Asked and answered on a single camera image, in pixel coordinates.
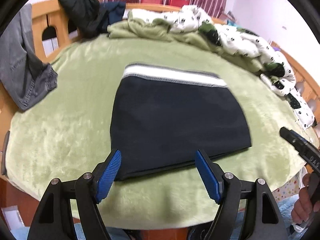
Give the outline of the person's right hand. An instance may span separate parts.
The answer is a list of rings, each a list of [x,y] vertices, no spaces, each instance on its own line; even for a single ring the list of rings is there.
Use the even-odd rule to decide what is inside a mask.
[[[309,219],[312,211],[316,211],[315,205],[311,203],[311,199],[308,193],[308,185],[311,174],[308,173],[303,177],[304,187],[299,191],[299,198],[295,202],[293,210],[291,211],[291,217],[294,223],[301,224]]]

